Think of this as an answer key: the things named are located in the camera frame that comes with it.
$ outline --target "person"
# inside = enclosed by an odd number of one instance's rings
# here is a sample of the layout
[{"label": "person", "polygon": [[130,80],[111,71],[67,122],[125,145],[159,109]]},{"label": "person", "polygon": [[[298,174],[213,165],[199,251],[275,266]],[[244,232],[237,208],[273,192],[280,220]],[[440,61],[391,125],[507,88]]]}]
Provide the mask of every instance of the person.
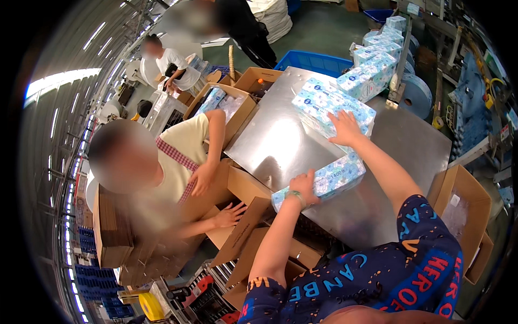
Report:
[{"label": "person", "polygon": [[148,57],[156,59],[162,75],[166,74],[170,64],[176,66],[176,70],[171,77],[165,82],[168,92],[188,91],[194,97],[198,95],[203,86],[206,84],[201,77],[201,73],[195,68],[189,66],[185,58],[172,48],[163,48],[162,42],[156,34],[147,35],[142,41],[144,52]]},{"label": "person", "polygon": [[459,243],[410,175],[361,134],[352,113],[329,118],[337,130],[329,141],[352,147],[392,203],[399,241],[338,256],[290,283],[284,269],[295,223],[320,202],[314,170],[298,175],[257,251],[238,323],[449,322],[463,276]]},{"label": "person", "polygon": [[[210,135],[208,155],[203,141]],[[118,119],[101,127],[92,137],[88,158],[96,180],[115,193],[131,194],[135,209],[153,233],[178,230],[191,237],[237,223],[247,209],[232,204],[215,217],[179,226],[175,206],[203,195],[220,163],[225,136],[225,112],[200,114],[164,131],[153,142],[141,124]]]},{"label": "person", "polygon": [[247,0],[206,0],[215,4],[216,21],[243,52],[260,67],[273,69],[277,57],[266,36],[268,29],[257,22]]}]

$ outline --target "navy printed shirt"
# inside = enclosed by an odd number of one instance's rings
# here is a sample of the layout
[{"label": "navy printed shirt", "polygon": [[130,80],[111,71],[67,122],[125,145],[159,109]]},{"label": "navy printed shirt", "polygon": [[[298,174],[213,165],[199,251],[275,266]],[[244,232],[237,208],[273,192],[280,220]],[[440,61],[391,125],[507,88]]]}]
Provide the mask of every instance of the navy printed shirt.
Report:
[{"label": "navy printed shirt", "polygon": [[399,242],[342,255],[299,275],[287,289],[271,278],[252,280],[238,323],[318,323],[351,305],[451,318],[463,273],[457,240],[420,195],[405,201],[397,228]]}]

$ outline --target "hand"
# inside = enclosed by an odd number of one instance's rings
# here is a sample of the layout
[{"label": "hand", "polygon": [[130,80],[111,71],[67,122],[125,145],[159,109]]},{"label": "hand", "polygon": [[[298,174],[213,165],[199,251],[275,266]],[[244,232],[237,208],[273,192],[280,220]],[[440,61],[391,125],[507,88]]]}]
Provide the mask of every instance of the hand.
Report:
[{"label": "hand", "polygon": [[306,201],[306,204],[320,204],[320,198],[313,193],[315,169],[309,169],[308,174],[302,173],[290,180],[290,190],[298,191]]},{"label": "hand", "polygon": [[219,228],[237,225],[241,217],[243,217],[241,213],[248,209],[247,206],[243,207],[243,205],[244,203],[241,202],[239,205],[232,208],[232,203],[230,203],[229,206],[226,206],[224,210],[214,216],[214,226]]},{"label": "hand", "polygon": [[338,112],[338,117],[328,112],[327,116],[336,128],[336,137],[330,137],[329,142],[353,147],[359,139],[364,137],[351,111],[341,110]]},{"label": "hand", "polygon": [[209,185],[212,182],[212,178],[214,177],[214,172],[218,168],[218,163],[204,163],[199,166],[199,168],[193,172],[191,177],[189,178],[188,183],[192,183],[196,180],[196,186],[193,189],[191,195],[193,197],[203,195],[207,189],[209,189]]}]

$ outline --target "woman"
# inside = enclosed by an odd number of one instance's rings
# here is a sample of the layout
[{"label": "woman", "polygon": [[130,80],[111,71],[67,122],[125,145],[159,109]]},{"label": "woman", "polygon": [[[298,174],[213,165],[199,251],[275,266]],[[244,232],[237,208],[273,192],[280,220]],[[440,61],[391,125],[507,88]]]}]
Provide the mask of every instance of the woman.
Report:
[{"label": "woman", "polygon": [[166,74],[171,64],[176,67],[176,70],[173,68],[175,71],[171,77],[165,82],[168,92],[172,90],[178,93],[188,91],[191,95],[197,96],[206,84],[201,77],[201,73],[189,66],[183,56],[172,48],[163,48],[162,42],[156,34],[147,35],[142,42],[142,46],[148,56],[156,58],[156,64],[162,75]]},{"label": "woman", "polygon": [[297,176],[255,256],[239,323],[448,322],[463,273],[457,240],[409,174],[361,134],[352,113],[338,115],[329,114],[337,130],[329,141],[352,147],[369,166],[394,208],[399,242],[347,253],[287,283],[299,213],[320,202],[314,170]]}]

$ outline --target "white t-shirt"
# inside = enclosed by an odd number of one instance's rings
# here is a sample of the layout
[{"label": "white t-shirt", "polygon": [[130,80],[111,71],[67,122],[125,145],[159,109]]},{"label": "white t-shirt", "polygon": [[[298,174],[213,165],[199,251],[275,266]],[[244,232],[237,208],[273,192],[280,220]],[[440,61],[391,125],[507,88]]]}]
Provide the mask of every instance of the white t-shirt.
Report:
[{"label": "white t-shirt", "polygon": [[180,88],[180,90],[188,90],[196,84],[201,73],[197,71],[195,68],[189,66],[185,58],[181,56],[177,51],[175,51],[172,48],[166,48],[162,58],[156,59],[156,64],[158,65],[162,75],[165,75],[167,67],[171,63],[176,65],[178,69],[185,70],[185,73],[182,75],[182,78],[180,80],[173,80],[173,82]]},{"label": "white t-shirt", "polygon": [[[167,144],[198,165],[207,162],[203,141],[209,133],[209,120],[200,114],[168,128],[160,135]],[[162,183],[138,194],[142,216],[151,229],[167,229],[180,219],[175,217],[176,203],[182,197],[192,172],[159,150],[159,163],[164,171]]]}]

